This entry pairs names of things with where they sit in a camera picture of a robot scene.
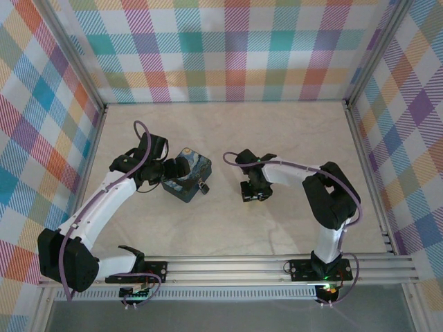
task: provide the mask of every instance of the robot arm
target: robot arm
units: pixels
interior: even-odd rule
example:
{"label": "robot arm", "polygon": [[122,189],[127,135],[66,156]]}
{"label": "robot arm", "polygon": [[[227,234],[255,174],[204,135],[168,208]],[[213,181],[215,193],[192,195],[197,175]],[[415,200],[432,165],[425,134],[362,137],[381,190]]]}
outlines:
{"label": "robot arm", "polygon": [[[130,172],[143,159],[147,150],[147,135],[143,134],[138,148],[117,157],[100,187],[83,206],[57,230],[45,229],[37,240],[41,273],[57,282],[61,282],[59,252],[64,237],[71,228],[64,249],[63,265],[66,282],[77,292],[88,289],[96,279],[102,279],[118,273],[144,273],[145,255],[127,246],[119,246],[106,252],[101,257],[94,257],[91,249],[97,236],[114,215],[116,210],[143,184],[148,181],[154,185],[161,181],[185,176],[189,164],[184,158],[166,160],[168,141],[151,135],[149,158],[142,167],[129,177],[116,182]],[[84,214],[79,223],[74,221],[79,213]]]}
{"label": "robot arm", "polygon": [[273,154],[262,158],[256,157],[246,149],[238,154],[237,164],[252,164],[264,161],[251,167],[241,167],[249,181],[242,182],[243,201],[264,201],[272,195],[271,184],[302,185],[312,212],[320,223],[318,244],[311,253],[312,268],[320,279],[328,276],[341,259],[342,233],[354,216],[357,206],[353,198],[335,181],[324,174],[313,172],[320,169],[338,178],[360,202],[359,195],[352,187],[337,164],[328,162],[323,166],[300,169],[292,167],[285,160]]}

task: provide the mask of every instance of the marble-patterned floor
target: marble-patterned floor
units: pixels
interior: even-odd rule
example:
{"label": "marble-patterned floor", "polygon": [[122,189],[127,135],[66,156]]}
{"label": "marble-patterned floor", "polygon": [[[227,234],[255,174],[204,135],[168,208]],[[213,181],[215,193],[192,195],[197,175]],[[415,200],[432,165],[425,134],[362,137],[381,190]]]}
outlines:
{"label": "marble-patterned floor", "polygon": [[300,187],[273,185],[267,201],[243,203],[240,169],[226,165],[225,151],[249,148],[306,165],[336,162],[361,196],[363,221],[350,229],[343,249],[383,252],[379,224],[340,102],[251,102],[111,105],[87,196],[112,160],[138,145],[134,120],[166,137],[170,157],[190,147],[213,162],[209,193],[186,204],[161,186],[135,193],[100,233],[93,249],[127,245],[146,255],[265,255],[308,253],[318,224]]}

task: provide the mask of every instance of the small box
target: small box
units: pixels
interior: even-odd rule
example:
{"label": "small box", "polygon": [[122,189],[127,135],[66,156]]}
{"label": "small box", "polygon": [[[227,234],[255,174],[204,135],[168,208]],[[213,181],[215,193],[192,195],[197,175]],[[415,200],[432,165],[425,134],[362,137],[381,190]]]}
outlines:
{"label": "small box", "polygon": [[189,162],[189,174],[181,178],[162,182],[161,185],[164,190],[188,203],[199,190],[204,194],[209,191],[205,181],[212,172],[212,163],[209,159],[188,147],[181,150],[177,157],[184,157]]}

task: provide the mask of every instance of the beige floor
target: beige floor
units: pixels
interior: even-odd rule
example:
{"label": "beige floor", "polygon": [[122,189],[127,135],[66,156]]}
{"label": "beige floor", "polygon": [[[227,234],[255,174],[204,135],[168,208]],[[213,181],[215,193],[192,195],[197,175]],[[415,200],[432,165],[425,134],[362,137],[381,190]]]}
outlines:
{"label": "beige floor", "polygon": [[249,148],[258,156],[277,154],[306,165],[331,160],[340,165],[362,198],[364,218],[343,249],[383,252],[384,244],[368,189],[339,102],[138,104],[110,106],[87,195],[100,184],[112,160],[138,144],[132,123],[170,142],[170,156],[190,147],[209,157],[210,191],[186,204],[161,186],[135,193],[99,235],[95,252],[119,245],[146,255],[259,255],[307,253],[318,224],[301,187],[273,185],[263,203],[243,203],[241,171],[222,160],[225,151]]}

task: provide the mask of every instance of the enclosure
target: enclosure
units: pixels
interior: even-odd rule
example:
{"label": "enclosure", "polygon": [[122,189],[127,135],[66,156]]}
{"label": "enclosure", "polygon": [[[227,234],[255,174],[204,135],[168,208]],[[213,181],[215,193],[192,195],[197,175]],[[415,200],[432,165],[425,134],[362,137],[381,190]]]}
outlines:
{"label": "enclosure", "polygon": [[[440,330],[443,2],[0,3],[0,331]],[[136,192],[98,235],[94,255],[124,245],[168,263],[146,307],[125,311],[101,279],[67,302],[40,275],[37,237],[138,146],[135,120],[168,158],[209,158],[210,191]],[[222,156],[244,149],[333,161],[358,192],[344,302],[320,308],[286,273],[320,225],[302,185],[243,203],[247,176]]]}

